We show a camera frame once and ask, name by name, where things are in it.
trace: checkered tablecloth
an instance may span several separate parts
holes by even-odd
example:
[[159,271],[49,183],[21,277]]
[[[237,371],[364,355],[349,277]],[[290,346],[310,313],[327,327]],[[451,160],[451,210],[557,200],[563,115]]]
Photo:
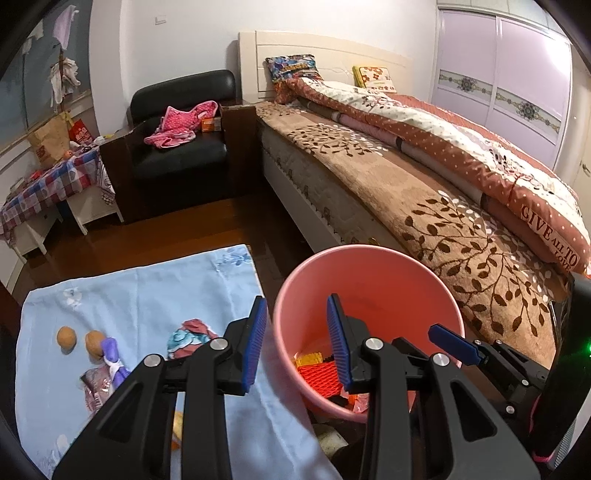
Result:
[[7,201],[0,210],[0,235],[11,243],[12,230],[17,225],[91,185],[100,187],[105,203],[113,203],[115,191],[100,159],[98,148],[59,162]]

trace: white headboard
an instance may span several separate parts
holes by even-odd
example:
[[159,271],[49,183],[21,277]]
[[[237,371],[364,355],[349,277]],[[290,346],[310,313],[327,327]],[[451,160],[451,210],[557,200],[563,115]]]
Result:
[[254,31],[238,34],[242,98],[256,103],[275,90],[265,58],[311,53],[324,80],[354,85],[353,66],[386,67],[398,93],[413,94],[413,64],[388,50],[339,38],[305,33]]

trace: silver bolt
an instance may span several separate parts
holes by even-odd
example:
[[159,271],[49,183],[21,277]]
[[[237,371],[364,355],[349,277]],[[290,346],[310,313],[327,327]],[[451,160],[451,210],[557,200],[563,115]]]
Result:
[[160,364],[160,356],[153,353],[144,358],[144,365],[146,367],[157,367]]
[[440,367],[445,367],[449,365],[449,357],[444,353],[436,353],[433,355],[433,362]]
[[225,338],[214,338],[209,342],[209,346],[213,350],[225,350],[228,348],[228,341]]
[[384,347],[384,343],[379,338],[368,338],[365,341],[365,346],[370,350],[381,350]]

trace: purple toy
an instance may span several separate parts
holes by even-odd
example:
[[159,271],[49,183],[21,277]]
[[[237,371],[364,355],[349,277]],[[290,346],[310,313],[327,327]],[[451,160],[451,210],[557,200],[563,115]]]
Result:
[[107,337],[101,341],[100,346],[105,354],[104,360],[109,367],[109,375],[111,376],[113,388],[118,388],[129,376],[129,370],[119,359],[119,349],[117,348],[117,340],[113,337]]

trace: red bag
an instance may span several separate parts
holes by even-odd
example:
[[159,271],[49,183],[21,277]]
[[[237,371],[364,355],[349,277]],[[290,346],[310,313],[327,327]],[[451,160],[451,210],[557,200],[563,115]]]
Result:
[[70,140],[80,145],[88,145],[94,140],[82,120],[76,120],[72,128],[68,131],[68,134],[70,135]]

